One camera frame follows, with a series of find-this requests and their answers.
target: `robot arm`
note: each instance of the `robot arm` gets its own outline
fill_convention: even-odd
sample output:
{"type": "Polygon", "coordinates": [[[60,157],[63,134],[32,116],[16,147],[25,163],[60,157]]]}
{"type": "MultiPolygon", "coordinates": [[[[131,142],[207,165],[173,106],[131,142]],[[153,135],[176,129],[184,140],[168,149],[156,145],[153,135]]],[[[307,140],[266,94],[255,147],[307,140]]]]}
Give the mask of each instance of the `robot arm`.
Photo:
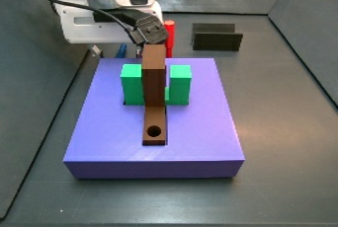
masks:
{"type": "Polygon", "coordinates": [[[131,27],[127,34],[107,17],[85,9],[56,4],[64,38],[71,43],[163,43],[168,37],[156,0],[63,0],[104,10],[131,27]]]}

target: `green block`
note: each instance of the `green block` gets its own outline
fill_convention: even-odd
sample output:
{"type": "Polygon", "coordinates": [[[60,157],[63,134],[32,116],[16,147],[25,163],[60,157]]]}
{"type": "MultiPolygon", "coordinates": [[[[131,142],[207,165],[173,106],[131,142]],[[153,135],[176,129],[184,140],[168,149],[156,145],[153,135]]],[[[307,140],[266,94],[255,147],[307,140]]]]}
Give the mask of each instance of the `green block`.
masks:
{"type": "Polygon", "coordinates": [[[165,104],[169,104],[169,87],[165,87],[164,89],[164,96],[165,96],[165,104]]]}
{"type": "Polygon", "coordinates": [[[172,65],[169,67],[171,79],[188,79],[191,80],[191,68],[190,65],[172,65]]]}
{"type": "Polygon", "coordinates": [[[141,78],[143,66],[141,64],[124,64],[121,68],[121,78],[141,78]]]}
{"type": "Polygon", "coordinates": [[[141,64],[124,64],[121,68],[121,86],[125,105],[143,105],[141,64]]]}

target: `brown wooden block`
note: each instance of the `brown wooden block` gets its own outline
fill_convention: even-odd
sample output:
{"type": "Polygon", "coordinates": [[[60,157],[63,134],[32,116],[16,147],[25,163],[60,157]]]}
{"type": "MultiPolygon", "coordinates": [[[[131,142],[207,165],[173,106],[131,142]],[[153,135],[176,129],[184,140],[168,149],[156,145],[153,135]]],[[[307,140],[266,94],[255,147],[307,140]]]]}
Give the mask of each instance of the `brown wooden block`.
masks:
{"type": "Polygon", "coordinates": [[[145,107],[143,145],[167,144],[165,107],[145,107]]]}
{"type": "Polygon", "coordinates": [[[165,47],[145,44],[143,51],[143,91],[145,106],[165,105],[165,47]]]}

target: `gray table surface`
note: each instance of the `gray table surface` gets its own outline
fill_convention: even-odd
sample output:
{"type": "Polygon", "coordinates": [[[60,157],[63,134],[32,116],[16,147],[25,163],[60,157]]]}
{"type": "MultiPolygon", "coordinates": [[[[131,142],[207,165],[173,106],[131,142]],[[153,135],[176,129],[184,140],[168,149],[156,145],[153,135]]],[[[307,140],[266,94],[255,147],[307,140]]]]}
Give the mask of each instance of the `gray table surface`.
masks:
{"type": "Polygon", "coordinates": [[[87,59],[2,224],[338,223],[336,110],[267,17],[165,15],[175,57],[215,57],[246,163],[235,179],[77,181],[61,163],[87,59]],[[192,51],[191,23],[234,23],[239,52],[192,51]]]}

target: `gray floor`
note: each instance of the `gray floor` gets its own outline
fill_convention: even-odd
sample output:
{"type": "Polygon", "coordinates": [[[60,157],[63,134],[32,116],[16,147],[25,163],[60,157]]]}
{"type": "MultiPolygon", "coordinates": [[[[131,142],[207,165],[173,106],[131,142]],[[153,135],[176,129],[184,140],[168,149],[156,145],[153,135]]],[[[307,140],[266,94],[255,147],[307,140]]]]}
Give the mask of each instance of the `gray floor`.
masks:
{"type": "Polygon", "coordinates": [[[338,223],[338,115],[267,17],[167,15],[176,57],[215,57],[247,161],[235,179],[77,181],[61,163],[87,60],[2,224],[338,223]],[[235,23],[239,52],[192,51],[191,23],[235,23]]]}
{"type": "Polygon", "coordinates": [[[25,178],[85,53],[44,0],[0,0],[0,218],[25,178]]]}

